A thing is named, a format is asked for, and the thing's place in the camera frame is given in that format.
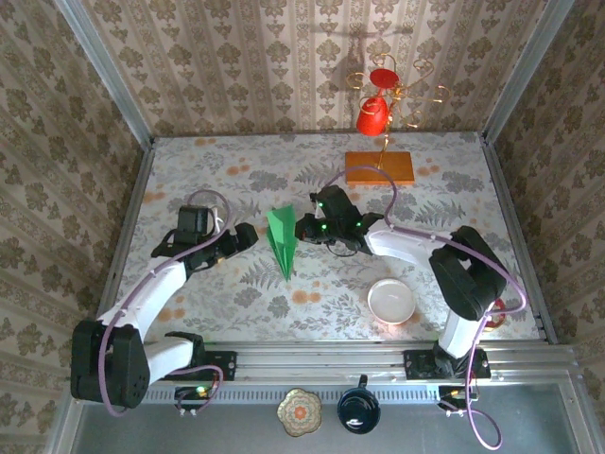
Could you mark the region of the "green paper sheet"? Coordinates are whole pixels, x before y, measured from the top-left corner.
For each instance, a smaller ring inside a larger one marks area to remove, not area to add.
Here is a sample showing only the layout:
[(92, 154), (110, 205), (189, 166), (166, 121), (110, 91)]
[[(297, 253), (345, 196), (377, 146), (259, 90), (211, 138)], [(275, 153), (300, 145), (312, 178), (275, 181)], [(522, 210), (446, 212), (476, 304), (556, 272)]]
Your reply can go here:
[(275, 254), (282, 275), (289, 281), (293, 272), (294, 257), (298, 245), (295, 236), (296, 214), (289, 204), (267, 212), (268, 243)]

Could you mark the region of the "white bowl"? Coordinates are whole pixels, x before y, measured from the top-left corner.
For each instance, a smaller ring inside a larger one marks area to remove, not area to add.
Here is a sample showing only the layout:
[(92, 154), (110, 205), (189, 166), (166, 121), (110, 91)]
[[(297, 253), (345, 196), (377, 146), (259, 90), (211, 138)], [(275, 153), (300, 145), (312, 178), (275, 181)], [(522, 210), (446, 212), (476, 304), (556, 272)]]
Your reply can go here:
[(367, 302), (372, 315), (387, 324), (407, 322), (416, 308), (411, 289), (392, 278), (374, 283), (368, 291)]

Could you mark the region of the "black power connector box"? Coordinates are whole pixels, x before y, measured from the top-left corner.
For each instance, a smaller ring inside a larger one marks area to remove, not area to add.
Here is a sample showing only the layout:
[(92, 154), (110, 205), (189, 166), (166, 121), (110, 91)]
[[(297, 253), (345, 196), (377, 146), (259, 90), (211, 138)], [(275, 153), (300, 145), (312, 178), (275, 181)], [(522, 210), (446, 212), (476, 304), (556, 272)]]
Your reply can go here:
[(196, 417), (204, 410), (213, 397), (213, 391), (206, 386), (197, 386), (193, 388), (182, 388), (176, 390), (176, 405), (180, 417), (191, 415)]
[(480, 396), (478, 387), (471, 387), (466, 393), (464, 387), (439, 386), (438, 407), (444, 410), (447, 416), (458, 415), (463, 417), (467, 413), (467, 402), (475, 402)]

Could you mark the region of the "red saucer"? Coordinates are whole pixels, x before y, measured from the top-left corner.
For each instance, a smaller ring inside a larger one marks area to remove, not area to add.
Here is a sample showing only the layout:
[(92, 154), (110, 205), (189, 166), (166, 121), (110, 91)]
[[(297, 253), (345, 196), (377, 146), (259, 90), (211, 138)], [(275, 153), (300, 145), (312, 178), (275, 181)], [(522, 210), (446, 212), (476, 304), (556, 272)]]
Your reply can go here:
[(377, 68), (370, 73), (371, 83), (380, 90), (391, 90), (397, 86), (400, 79), (392, 70)]

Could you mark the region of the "red and cream cup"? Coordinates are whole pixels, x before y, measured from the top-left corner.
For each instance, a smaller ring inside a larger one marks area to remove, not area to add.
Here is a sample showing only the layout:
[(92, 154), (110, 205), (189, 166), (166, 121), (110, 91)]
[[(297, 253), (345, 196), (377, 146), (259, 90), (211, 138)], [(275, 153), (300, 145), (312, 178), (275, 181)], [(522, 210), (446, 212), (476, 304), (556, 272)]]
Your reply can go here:
[[(501, 298), (496, 299), (495, 302), (493, 303), (493, 306), (491, 307), (491, 310), (495, 310), (495, 311), (501, 311), (504, 309), (505, 309), (505, 302)], [(484, 331), (492, 332), (492, 331), (498, 329), (500, 326), (502, 326), (504, 324), (505, 320), (506, 320), (505, 314), (496, 314), (495, 316), (490, 316), (486, 322)]]

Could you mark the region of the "dark blue mug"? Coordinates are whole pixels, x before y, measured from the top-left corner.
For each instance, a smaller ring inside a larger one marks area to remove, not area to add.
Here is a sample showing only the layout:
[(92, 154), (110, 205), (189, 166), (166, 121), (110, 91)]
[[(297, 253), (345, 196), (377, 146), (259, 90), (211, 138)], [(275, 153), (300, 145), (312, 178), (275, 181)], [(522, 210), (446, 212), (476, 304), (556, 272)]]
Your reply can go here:
[(340, 424), (357, 435), (370, 433), (377, 427), (381, 418), (379, 402), (367, 389), (368, 381), (367, 375), (361, 375), (357, 386), (347, 390), (337, 403)]

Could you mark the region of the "small patterned plate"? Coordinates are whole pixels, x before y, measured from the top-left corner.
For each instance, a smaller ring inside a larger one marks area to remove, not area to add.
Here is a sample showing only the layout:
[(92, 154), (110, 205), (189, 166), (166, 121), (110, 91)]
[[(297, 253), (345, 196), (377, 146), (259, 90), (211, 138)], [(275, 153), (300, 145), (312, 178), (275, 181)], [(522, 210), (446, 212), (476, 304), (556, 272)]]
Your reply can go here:
[(293, 438), (317, 431), (321, 425), (322, 403), (315, 394), (301, 388), (290, 390), (277, 409), (285, 433)]

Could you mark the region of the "grey metal shelf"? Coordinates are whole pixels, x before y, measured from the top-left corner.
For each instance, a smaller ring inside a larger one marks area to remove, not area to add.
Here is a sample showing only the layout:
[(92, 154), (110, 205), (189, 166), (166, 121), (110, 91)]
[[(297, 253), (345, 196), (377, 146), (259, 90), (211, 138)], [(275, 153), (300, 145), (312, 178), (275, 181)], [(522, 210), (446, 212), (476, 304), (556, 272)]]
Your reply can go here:
[(141, 406), (113, 418), (99, 406), (85, 409), (69, 454), (584, 454), (555, 385), (489, 387), (474, 404), (485, 449), (468, 420), (435, 405), (382, 403), (377, 427), (354, 435), (337, 409), (322, 409), (320, 427), (286, 434), (274, 405), (210, 405), (197, 417), (170, 406)]

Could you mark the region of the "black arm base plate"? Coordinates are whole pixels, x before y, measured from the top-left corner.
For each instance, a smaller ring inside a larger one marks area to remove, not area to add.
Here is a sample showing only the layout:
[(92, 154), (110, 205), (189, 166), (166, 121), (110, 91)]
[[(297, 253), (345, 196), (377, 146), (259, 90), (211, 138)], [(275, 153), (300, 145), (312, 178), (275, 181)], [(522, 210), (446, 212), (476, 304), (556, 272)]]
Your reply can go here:
[(226, 350), (206, 350), (204, 353), (195, 354), (189, 367), (193, 368), (202, 365), (215, 365), (222, 370), (225, 381), (234, 381), (237, 368), (237, 353)]
[[(463, 358), (452, 358), (433, 349), (406, 350), (404, 366), (406, 378), (420, 379), (457, 379), (466, 376), (470, 354)], [(487, 354), (476, 349), (471, 365), (471, 378), (490, 378), (492, 376)]]

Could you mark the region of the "long aluminium frame rail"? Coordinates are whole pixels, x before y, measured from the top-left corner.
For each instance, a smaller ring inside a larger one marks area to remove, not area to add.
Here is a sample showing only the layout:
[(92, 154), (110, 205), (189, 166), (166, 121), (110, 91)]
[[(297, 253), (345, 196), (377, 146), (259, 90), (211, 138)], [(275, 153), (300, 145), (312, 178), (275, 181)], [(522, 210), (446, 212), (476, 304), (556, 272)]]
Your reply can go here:
[[(337, 384), (358, 375), (383, 383), (460, 382), (457, 379), (406, 378), (404, 352), (433, 349), (430, 342), (400, 341), (293, 341), (210, 342), (208, 350), (237, 353), (235, 382), (265, 384)], [(570, 348), (539, 341), (489, 341), (477, 349), (486, 352), (493, 382), (539, 383), (559, 376), (575, 376), (578, 364)], [(169, 381), (201, 381), (167, 377)]]

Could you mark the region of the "aluminium corner post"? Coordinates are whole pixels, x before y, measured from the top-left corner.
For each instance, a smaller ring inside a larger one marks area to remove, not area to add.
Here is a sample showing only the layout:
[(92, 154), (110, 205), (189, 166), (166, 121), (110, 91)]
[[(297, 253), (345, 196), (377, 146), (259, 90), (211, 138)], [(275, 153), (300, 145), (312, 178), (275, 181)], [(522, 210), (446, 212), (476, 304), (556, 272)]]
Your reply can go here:
[(481, 133), (494, 143), (555, 39), (575, 0), (548, 0)]
[(144, 152), (152, 148), (153, 135), (127, 83), (118, 70), (109, 47), (103, 43), (97, 27), (80, 0), (55, 0), (58, 9), (74, 32), (109, 95), (123, 115), (131, 133)]

